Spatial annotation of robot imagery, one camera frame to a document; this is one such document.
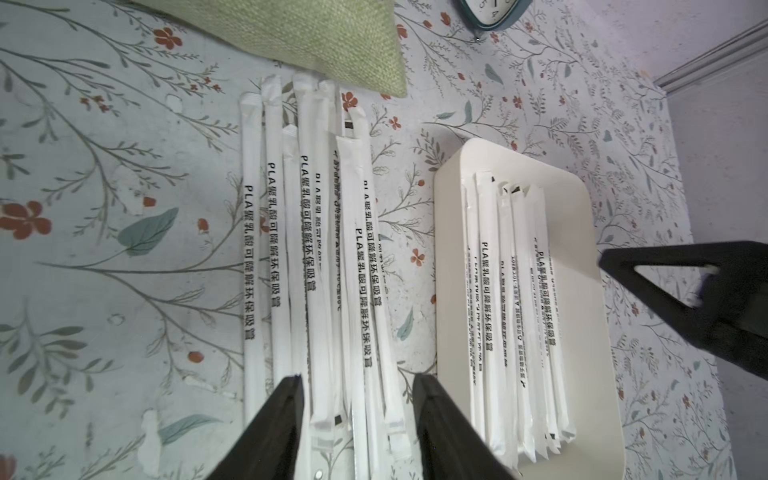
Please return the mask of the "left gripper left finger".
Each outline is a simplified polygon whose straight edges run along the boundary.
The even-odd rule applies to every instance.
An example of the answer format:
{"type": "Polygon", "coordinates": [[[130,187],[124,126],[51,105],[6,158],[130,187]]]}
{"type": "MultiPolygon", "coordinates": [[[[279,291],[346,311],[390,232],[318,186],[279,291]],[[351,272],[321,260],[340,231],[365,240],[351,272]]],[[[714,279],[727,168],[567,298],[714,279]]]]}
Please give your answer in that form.
{"type": "Polygon", "coordinates": [[[303,413],[302,378],[283,378],[207,479],[292,479],[296,472],[303,413]]]}

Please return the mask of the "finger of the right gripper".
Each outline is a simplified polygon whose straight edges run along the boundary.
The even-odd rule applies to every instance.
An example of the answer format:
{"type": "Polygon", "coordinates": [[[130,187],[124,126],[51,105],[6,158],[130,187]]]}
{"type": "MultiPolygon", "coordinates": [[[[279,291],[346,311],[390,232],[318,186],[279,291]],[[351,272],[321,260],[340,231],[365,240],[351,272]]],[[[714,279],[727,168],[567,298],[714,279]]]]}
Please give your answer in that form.
{"type": "Polygon", "coordinates": [[[732,241],[605,250],[599,267],[694,347],[767,378],[767,245],[732,241]],[[688,306],[639,266],[713,267],[688,306]]]}

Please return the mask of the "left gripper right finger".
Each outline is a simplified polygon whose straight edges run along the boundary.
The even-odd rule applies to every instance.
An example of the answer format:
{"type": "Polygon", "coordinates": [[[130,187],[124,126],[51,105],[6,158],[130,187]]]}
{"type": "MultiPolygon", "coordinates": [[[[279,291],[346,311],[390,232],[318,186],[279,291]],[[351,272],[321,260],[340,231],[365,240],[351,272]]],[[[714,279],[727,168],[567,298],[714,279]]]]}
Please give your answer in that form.
{"type": "Polygon", "coordinates": [[[413,408],[425,479],[511,479],[438,379],[417,374],[413,408]]]}

